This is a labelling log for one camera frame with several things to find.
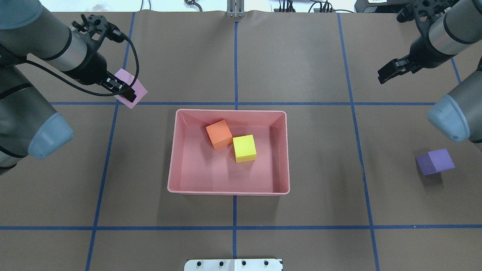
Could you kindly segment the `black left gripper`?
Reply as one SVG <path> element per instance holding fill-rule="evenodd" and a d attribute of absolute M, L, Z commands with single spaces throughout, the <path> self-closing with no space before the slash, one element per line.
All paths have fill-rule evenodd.
<path fill-rule="evenodd" d="M 98 84 L 111 89 L 112 93 L 120 95 L 129 102 L 134 102 L 137 98 L 129 84 L 118 78 L 113 79 L 112 74 L 107 71 L 107 62 L 100 53 L 93 54 L 89 60 L 77 67 L 73 72 L 73 78 L 82 85 Z"/>

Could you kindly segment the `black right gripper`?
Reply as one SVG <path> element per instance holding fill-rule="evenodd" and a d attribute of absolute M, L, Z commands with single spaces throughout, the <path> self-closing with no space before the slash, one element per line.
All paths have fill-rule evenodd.
<path fill-rule="evenodd" d="M 388 80 L 411 72 L 413 69 L 433 69 L 450 60 L 452 55 L 447 55 L 437 51 L 428 39 L 418 38 L 410 47 L 409 59 L 403 57 L 390 60 L 378 70 L 378 81 L 380 84 Z"/>

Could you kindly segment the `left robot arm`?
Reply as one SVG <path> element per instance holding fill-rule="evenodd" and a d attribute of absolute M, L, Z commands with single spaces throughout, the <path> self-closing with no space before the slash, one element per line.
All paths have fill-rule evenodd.
<path fill-rule="evenodd" d="M 135 72 L 112 73 L 99 52 L 105 40 L 128 43 Z M 131 38 L 101 14 L 81 14 L 62 21 L 39 0 L 1 1 L 1 174 L 27 157 L 47 158 L 74 137 L 70 124 L 35 82 L 26 67 L 37 68 L 52 82 L 97 97 L 116 97 L 134 105 L 139 57 Z"/>

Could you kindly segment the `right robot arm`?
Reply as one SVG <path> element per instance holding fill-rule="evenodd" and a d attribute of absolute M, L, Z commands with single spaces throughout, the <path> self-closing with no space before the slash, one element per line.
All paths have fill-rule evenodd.
<path fill-rule="evenodd" d="M 390 60 L 378 70 L 381 84 L 408 72 L 433 69 L 481 41 L 482 4 L 480 0 L 415 0 L 397 15 L 399 23 L 415 21 L 419 37 L 408 55 Z M 482 104 L 481 61 L 462 78 L 454 68 L 458 85 L 445 94 L 427 113 L 428 121 L 453 142 L 470 141 L 481 148 Z"/>

